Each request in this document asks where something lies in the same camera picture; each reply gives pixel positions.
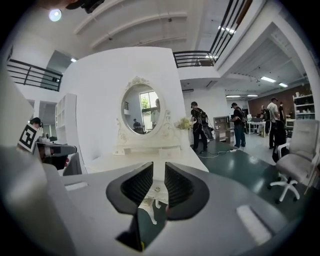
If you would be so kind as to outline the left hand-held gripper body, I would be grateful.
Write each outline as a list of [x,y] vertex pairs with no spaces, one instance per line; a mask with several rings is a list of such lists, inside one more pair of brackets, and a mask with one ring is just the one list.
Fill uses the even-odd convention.
[[77,153],[77,148],[73,145],[58,144],[41,136],[40,130],[30,123],[26,124],[18,145],[32,154],[38,153],[43,163],[53,165],[57,170],[67,167],[69,155]]

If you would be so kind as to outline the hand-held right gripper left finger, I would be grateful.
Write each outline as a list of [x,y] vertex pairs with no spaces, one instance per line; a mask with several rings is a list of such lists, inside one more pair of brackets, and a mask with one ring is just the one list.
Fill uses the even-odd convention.
[[121,214],[135,214],[153,184],[154,163],[142,166],[114,179],[106,188],[106,197]]

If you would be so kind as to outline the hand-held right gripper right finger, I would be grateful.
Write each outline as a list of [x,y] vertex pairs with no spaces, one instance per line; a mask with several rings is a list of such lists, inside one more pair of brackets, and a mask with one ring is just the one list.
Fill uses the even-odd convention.
[[168,193],[168,221],[191,219],[209,201],[206,183],[171,162],[165,163],[164,184]]

